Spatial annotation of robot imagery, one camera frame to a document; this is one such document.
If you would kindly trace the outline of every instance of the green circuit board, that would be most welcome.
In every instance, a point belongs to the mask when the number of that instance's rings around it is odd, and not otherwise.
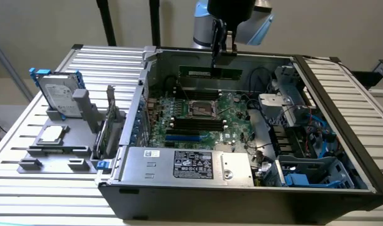
[[[171,117],[177,116],[177,118],[226,120],[229,127],[224,132],[201,131],[202,140],[200,142],[174,141],[175,148],[216,150],[216,146],[229,145],[229,147],[234,147],[236,152],[246,152],[244,148],[245,142],[241,140],[241,135],[244,133],[248,138],[253,132],[253,128],[250,120],[246,120],[248,107],[246,101],[241,98],[241,94],[224,93],[224,96],[217,101],[200,101],[200,103],[212,103],[213,106],[216,106],[216,114],[212,117],[202,113],[200,113],[200,115],[190,114],[190,111],[193,111],[190,106],[194,101],[198,100],[183,100],[175,99],[174,97],[159,98],[157,109],[151,114],[159,114],[159,119],[157,120],[157,117],[153,116],[150,147],[165,147],[166,130],[171,129]]]

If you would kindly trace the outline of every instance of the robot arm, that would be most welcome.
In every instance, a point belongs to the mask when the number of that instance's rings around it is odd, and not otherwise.
[[[237,43],[260,45],[274,15],[269,0],[201,0],[196,13],[194,47],[213,49],[212,67],[229,65]]]

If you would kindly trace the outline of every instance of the power supply label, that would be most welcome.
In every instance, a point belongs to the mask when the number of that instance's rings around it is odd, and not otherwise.
[[[213,153],[175,151],[174,177],[214,179]]]

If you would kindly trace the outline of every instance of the blue memory slot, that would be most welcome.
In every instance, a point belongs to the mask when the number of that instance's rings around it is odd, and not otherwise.
[[[177,141],[196,141],[200,142],[202,138],[200,136],[166,136],[166,140],[177,140]]]

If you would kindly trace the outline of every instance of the black pole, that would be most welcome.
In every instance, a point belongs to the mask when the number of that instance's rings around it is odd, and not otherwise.
[[[110,17],[109,0],[97,0],[97,4],[101,10],[101,17],[102,17],[102,22],[103,22],[106,39],[109,40],[109,45],[117,46],[114,25],[111,23],[111,17]]]
[[[153,45],[161,46],[159,0],[150,0]]]

